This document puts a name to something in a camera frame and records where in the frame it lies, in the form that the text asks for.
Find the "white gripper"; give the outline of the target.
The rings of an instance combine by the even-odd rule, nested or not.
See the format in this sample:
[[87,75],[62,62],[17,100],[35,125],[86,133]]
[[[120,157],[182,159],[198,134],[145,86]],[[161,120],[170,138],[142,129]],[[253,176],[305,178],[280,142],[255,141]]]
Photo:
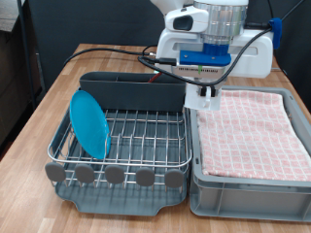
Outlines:
[[[205,43],[199,33],[171,32],[165,29],[157,45],[155,64],[161,70],[185,77],[220,79],[226,72],[233,77],[265,78],[272,65],[272,34],[259,36],[259,30],[245,30],[226,45]],[[211,97],[218,91],[210,86]],[[207,87],[199,88],[206,96]]]

